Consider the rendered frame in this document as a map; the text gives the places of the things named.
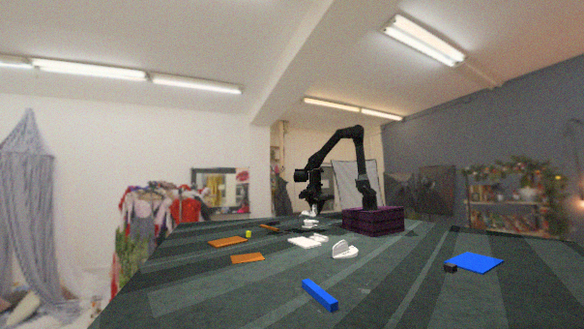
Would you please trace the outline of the blue flat plate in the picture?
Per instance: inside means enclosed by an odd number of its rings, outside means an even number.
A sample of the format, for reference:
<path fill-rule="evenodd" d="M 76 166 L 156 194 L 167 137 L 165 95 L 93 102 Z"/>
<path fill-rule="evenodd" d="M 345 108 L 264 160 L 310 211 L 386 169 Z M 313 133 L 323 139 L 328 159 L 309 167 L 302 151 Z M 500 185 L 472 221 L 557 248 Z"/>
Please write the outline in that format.
<path fill-rule="evenodd" d="M 444 263 L 454 263 L 458 268 L 475 272 L 480 275 L 485 274 L 497 265 L 504 262 L 503 259 L 497 259 L 480 254 L 465 253 L 446 260 Z"/>

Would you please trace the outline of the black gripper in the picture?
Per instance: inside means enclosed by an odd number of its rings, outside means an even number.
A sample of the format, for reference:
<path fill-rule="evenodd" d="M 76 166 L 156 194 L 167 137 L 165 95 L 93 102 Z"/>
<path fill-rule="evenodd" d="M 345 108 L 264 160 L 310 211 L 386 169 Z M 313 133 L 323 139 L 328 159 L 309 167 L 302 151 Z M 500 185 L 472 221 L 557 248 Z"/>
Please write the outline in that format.
<path fill-rule="evenodd" d="M 312 211 L 312 205 L 313 204 L 316 205 L 316 203 L 317 203 L 317 214 L 320 214 L 326 201 L 335 199 L 335 195 L 321 193 L 321 186 L 323 186 L 323 184 L 321 184 L 321 182 L 309 182 L 309 184 L 307 184 L 307 185 L 310 188 L 312 187 L 312 185 L 314 185 L 316 190 L 317 190 L 317 195 L 312 195 L 309 198 L 305 197 L 305 199 L 306 199 L 305 201 L 309 204 L 311 211 Z M 318 200 L 316 200 L 315 198 L 318 198 Z"/>

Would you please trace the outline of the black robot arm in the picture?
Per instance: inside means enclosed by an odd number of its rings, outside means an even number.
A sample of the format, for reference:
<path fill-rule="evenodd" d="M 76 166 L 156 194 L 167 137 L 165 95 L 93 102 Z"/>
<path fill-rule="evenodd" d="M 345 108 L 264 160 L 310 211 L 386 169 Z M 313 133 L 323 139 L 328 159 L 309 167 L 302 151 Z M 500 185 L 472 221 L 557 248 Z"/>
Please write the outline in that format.
<path fill-rule="evenodd" d="M 321 172 L 325 171 L 320 165 L 323 163 L 325 157 L 342 138 L 353 138 L 358 166 L 358 179 L 355 179 L 356 188 L 359 193 L 363 193 L 364 195 L 362 204 L 363 209 L 361 209 L 361 211 L 381 210 L 377 209 L 377 192 L 370 187 L 366 173 L 364 137 L 365 132 L 361 125 L 356 125 L 346 129 L 337 129 L 326 144 L 318 152 L 308 158 L 307 165 L 304 169 L 295 168 L 294 182 L 306 182 L 308 180 L 308 174 L 309 182 L 321 182 Z M 315 169 L 318 167 L 320 168 Z M 307 186 L 305 190 L 301 191 L 301 195 L 302 198 L 309 198 L 312 195 L 317 195 L 317 190 L 314 185 L 312 185 L 311 188 Z"/>

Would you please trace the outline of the blue rectangular bar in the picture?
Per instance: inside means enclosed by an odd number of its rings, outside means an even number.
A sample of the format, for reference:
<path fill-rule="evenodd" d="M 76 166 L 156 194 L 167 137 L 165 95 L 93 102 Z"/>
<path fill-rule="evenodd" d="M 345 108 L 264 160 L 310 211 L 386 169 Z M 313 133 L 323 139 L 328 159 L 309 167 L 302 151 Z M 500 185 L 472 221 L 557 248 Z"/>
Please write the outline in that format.
<path fill-rule="evenodd" d="M 338 310 L 338 301 L 310 279 L 303 280 L 302 288 L 312 295 L 330 313 Z"/>

